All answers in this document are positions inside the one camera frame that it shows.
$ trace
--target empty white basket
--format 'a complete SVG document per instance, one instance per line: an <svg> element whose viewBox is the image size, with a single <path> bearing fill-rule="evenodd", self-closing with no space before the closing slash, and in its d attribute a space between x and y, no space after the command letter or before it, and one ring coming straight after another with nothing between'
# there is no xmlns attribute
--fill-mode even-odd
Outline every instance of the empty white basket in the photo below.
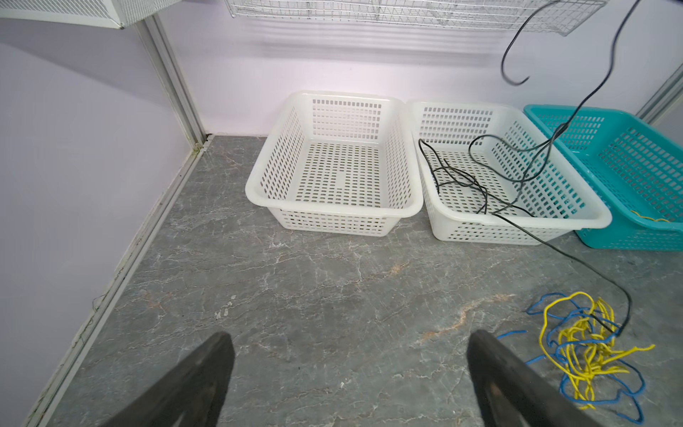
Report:
<svg viewBox="0 0 683 427"><path fill-rule="evenodd" d="M517 187L488 168L471 160L467 150L474 138L493 134L504 138L518 148L529 148L547 140L531 121L513 107L497 104L451 104L442 102L410 102L406 107L411 119L413 139L418 153L423 192L432 231L441 240L481 243L509 243L539 245L522 230L490 214L504 205L489 197L488 213L475 213L484 204L484 196L476 189L448 184L437 193L430 166L419 151L420 138L430 144L442 159L474 175L490 194L511 202L517 196ZM438 161L424 147L432 168ZM518 177L527 168L536 153L519 153L506 148L492 137L484 137L472 147L473 156L506 176ZM534 175L542 161L529 176ZM436 172L439 183L451 178L443 171ZM533 214L508 208L499 214L528 230L542 240L550 240L571 230L605 228L612 215L600 198L581 178L579 173L557 150L543 173L527 182L520 199L515 203Z"/></svg>
<svg viewBox="0 0 683 427"><path fill-rule="evenodd" d="M289 97L247 197L291 230L384 236L422 207L404 103L336 92Z"/></svg>

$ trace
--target yellow string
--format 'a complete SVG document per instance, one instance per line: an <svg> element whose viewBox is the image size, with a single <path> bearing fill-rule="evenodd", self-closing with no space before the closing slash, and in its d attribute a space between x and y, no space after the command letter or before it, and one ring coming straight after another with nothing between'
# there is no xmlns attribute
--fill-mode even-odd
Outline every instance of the yellow string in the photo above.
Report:
<svg viewBox="0 0 683 427"><path fill-rule="evenodd" d="M638 212L636 212L635 210L632 210L631 212L635 213L636 215L638 215L638 216L641 217L642 219L649 219L650 221L654 221L654 222L656 222L656 223L658 223L658 222L665 222L665 223L670 222L668 219L664 219L664 218L655 219L655 218L650 218L650 217L644 217L643 215L640 215L640 214L639 214Z"/></svg>
<svg viewBox="0 0 683 427"><path fill-rule="evenodd" d="M546 335L546 329L548 328L548 310L561 302L569 301L579 295L587 297L591 301L591 308L586 314L594 314L601 319L615 322L614 310L609 304L604 302L601 298L598 298L597 301L593 300L586 292L575 292L568 297L553 301L543 310L543 328L541 329L541 334L538 336L538 345L541 346L541 350L543 350L543 354L546 355L548 360L555 364L562 372L567 374L574 387L574 398L587 402L587 404L580 409L595 409L595 406L590 404L591 401L596 399L595 390L593 389L594 379L600 375L630 373L628 369L622 366L607 365L637 351L652 350L654 344L646 348L633 347L630 350L616 350L614 349L615 336L610 331L604 328L594 318L580 318L572 326L562 329L559 332L557 336L557 342L559 344L583 340L604 341L610 337L611 339L606 344L579 344L579 346L585 348L581 358L579 358L576 353L576 345L567 345L561 348L560 353L568 362L566 366L561 365L557 360L551 357L546 350L546 347L543 345L543 337Z"/></svg>

